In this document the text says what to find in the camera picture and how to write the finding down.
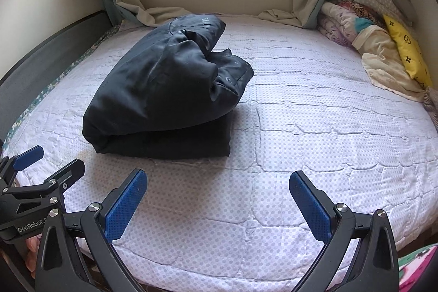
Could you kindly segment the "person's left hand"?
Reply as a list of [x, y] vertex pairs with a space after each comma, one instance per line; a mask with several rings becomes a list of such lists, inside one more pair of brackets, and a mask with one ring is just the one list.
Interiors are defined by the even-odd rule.
[[29, 270], [32, 278], [35, 278], [36, 276], [36, 262], [37, 262], [37, 255], [39, 250], [39, 245], [41, 242], [41, 235], [30, 237], [25, 241], [27, 246], [27, 256], [25, 258], [25, 265], [27, 269]]

